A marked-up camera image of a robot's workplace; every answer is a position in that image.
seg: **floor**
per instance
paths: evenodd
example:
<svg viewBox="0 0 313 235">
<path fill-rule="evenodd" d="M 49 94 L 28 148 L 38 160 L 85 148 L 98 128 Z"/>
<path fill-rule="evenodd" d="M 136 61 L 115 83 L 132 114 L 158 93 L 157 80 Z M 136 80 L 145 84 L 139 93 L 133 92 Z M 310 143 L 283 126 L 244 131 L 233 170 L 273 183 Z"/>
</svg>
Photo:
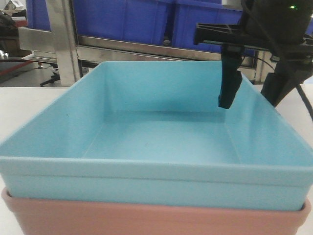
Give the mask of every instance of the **floor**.
<svg viewBox="0 0 313 235">
<path fill-rule="evenodd" d="M 8 69 L 19 63 L 0 63 L 0 71 Z M 0 87 L 39 87 L 40 83 L 49 80 L 53 75 L 53 67 L 50 64 L 42 64 L 42 68 L 38 63 L 34 62 L 18 70 L 0 76 Z M 60 81 L 45 86 L 61 86 Z"/>
</svg>

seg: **bin floor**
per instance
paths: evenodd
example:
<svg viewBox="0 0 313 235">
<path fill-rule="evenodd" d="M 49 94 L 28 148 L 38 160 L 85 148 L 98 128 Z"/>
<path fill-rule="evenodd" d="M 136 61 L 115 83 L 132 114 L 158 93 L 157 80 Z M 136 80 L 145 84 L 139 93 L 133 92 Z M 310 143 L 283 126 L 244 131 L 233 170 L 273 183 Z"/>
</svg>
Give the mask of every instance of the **bin floor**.
<svg viewBox="0 0 313 235">
<path fill-rule="evenodd" d="M 222 113 L 106 114 L 83 158 L 166 163 L 240 163 Z"/>
</svg>

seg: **green indicator light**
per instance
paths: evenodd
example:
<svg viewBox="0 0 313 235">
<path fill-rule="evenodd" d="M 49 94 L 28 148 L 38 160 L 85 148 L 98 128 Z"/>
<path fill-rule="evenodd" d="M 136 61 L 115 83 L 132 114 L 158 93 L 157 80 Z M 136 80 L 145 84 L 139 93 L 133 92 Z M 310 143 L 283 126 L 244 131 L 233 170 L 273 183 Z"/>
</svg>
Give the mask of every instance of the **green indicator light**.
<svg viewBox="0 0 313 235">
<path fill-rule="evenodd" d="M 289 8 L 292 9 L 292 10 L 298 10 L 298 7 L 296 5 L 292 5 Z"/>
</svg>

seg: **white table surface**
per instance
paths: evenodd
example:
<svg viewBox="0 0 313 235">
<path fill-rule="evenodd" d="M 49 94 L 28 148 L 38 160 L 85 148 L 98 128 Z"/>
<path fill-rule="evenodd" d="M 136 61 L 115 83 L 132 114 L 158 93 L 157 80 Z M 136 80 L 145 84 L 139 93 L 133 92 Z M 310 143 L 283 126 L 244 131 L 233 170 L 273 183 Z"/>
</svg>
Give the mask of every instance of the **white table surface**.
<svg viewBox="0 0 313 235">
<path fill-rule="evenodd" d="M 313 103 L 313 85 L 303 86 L 309 100 Z M 28 87 L 0 88 L 0 141 L 12 134 L 23 123 L 30 120 L 43 107 L 60 96 L 67 88 Z M 300 96 L 291 92 L 277 107 L 278 112 L 313 147 L 313 124 Z M 0 177 L 0 190 L 5 187 Z M 308 198 L 313 202 L 313 188 Z M 297 235 L 313 234 L 313 212 Z M 23 235 L 14 215 L 0 199 L 0 235 Z"/>
</svg>

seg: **stainless steel frame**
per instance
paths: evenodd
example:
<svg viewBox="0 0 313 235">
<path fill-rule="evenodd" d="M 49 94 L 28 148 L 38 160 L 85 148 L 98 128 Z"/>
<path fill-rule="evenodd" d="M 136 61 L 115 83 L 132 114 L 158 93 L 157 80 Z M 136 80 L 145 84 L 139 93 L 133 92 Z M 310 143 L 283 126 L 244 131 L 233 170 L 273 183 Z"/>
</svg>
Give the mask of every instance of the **stainless steel frame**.
<svg viewBox="0 0 313 235">
<path fill-rule="evenodd" d="M 46 3 L 52 31 L 19 28 L 21 48 L 33 51 L 26 59 L 57 62 L 63 86 L 70 86 L 81 77 L 82 64 L 221 59 L 219 53 L 77 35 L 72 1 L 46 0 Z M 255 58 L 247 57 L 242 67 L 255 70 L 256 64 Z"/>
<path fill-rule="evenodd" d="M 70 86 L 83 75 L 76 50 L 78 38 L 71 1 L 46 0 L 46 4 L 61 84 Z"/>
</svg>

